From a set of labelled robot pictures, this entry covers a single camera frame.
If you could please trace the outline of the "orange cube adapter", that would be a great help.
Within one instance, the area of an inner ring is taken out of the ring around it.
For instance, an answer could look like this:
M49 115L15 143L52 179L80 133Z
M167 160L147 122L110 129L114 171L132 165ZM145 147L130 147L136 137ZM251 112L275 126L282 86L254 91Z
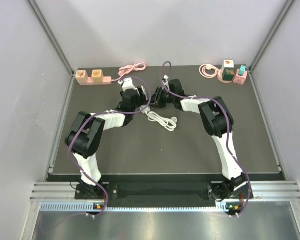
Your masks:
M101 69L94 69L91 73L93 83L102 83L104 81L104 74Z

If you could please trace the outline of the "pink deer cube adapter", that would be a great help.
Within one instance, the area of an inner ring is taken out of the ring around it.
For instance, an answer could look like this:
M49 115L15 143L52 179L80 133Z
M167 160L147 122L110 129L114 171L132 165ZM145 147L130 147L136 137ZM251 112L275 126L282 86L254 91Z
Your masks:
M89 76L86 70L77 70L75 73L75 78L80 85L88 83Z

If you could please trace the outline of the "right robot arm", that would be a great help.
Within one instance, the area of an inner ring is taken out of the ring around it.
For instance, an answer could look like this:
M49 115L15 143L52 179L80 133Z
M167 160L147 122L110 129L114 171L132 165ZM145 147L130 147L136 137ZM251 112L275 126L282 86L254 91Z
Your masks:
M225 181L220 186L212 187L210 195L217 201L235 198L247 184L247 175L240 166L233 142L234 119L220 96L215 98L199 98L186 95L181 81L162 79L162 87L158 87L151 97L150 105L165 108L167 104L182 112L199 114L205 131L214 140L222 166Z

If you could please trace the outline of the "pink power strip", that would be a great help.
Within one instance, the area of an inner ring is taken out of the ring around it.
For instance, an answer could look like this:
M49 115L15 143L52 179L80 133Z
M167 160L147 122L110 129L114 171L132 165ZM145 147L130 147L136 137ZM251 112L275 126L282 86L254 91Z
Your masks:
M80 86L97 86L97 85L111 85L112 78L110 76L105 76L102 82L94 82L92 77L88 77L87 82L78 82Z

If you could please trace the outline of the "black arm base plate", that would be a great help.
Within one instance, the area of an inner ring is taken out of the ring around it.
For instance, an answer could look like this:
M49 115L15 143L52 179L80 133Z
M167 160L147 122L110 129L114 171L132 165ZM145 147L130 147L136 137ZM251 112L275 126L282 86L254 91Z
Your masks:
M101 185L110 200L129 196L198 196L203 200L246 199L248 187L227 194L221 183L211 182L110 182Z

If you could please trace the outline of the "white power strip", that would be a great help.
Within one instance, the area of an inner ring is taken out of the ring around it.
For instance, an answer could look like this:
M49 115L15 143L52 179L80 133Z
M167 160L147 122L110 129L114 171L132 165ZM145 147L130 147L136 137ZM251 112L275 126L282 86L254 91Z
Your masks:
M140 112L145 115L148 115L149 112L151 111L151 108L148 105L142 105L139 109L140 109Z

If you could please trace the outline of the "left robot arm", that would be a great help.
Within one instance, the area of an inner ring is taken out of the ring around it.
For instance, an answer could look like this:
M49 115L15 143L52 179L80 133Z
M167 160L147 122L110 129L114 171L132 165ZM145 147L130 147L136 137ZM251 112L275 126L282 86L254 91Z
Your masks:
M81 181L87 185L86 192L95 199L104 191L99 183L102 175L96 158L103 132L127 126L136 110L148 103L146 90L142 86L122 90L120 95L122 101L114 110L98 114L79 112L65 137L68 151L80 170Z

